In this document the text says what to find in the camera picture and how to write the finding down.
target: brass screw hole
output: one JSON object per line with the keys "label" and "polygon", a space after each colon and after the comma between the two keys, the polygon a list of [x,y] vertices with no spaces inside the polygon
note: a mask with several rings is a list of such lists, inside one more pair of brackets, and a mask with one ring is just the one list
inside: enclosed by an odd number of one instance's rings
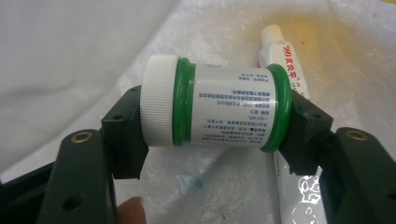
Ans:
{"label": "brass screw hole", "polygon": [[73,143],[83,143],[83,142],[90,140],[92,137],[93,137],[92,133],[88,133],[88,132],[77,133],[72,137],[72,142]]}
{"label": "brass screw hole", "polygon": [[361,133],[358,131],[348,131],[346,132],[346,135],[358,141],[367,141],[369,139],[369,137],[365,133]]}

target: jar label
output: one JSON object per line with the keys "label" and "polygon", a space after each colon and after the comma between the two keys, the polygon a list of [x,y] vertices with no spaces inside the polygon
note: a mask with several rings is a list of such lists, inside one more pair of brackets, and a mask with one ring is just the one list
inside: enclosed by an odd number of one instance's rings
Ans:
{"label": "jar label", "polygon": [[196,65],[193,143],[263,147],[276,112],[276,87],[262,68]]}

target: white fabric background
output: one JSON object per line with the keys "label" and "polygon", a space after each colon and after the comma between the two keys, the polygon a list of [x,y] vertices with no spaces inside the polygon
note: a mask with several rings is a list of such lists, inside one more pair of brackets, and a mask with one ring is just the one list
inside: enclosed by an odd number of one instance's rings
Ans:
{"label": "white fabric background", "polygon": [[[53,161],[71,132],[139,85],[149,55],[258,67],[260,32],[278,24],[312,101],[333,129],[375,135],[396,158],[396,6],[382,1],[2,1],[3,182]],[[279,223],[271,155],[256,148],[152,148],[141,180],[149,223]]]}

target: green ring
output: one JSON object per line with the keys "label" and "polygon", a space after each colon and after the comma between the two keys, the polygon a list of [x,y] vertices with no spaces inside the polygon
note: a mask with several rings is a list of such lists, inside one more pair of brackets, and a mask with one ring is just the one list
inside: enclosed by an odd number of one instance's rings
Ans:
{"label": "green ring", "polygon": [[288,74],[281,65],[273,63],[266,68],[273,74],[276,85],[276,113],[271,135],[261,150],[263,152],[274,152],[288,132],[292,104],[291,86]]}
{"label": "green ring", "polygon": [[172,134],[174,146],[181,146],[191,138],[191,113],[195,64],[181,58],[175,74]]}

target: clamp jaw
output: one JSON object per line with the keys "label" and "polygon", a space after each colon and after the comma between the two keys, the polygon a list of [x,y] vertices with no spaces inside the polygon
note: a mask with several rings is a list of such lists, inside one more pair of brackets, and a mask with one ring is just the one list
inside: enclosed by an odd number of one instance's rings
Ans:
{"label": "clamp jaw", "polygon": [[[54,163],[0,185],[0,222],[117,223],[113,178],[139,178],[149,152],[140,89],[125,92],[101,130],[68,135]],[[279,148],[290,172],[323,169],[319,184],[329,223],[394,223],[395,161],[372,135],[352,128],[332,133],[331,126],[332,117],[293,93]]]}

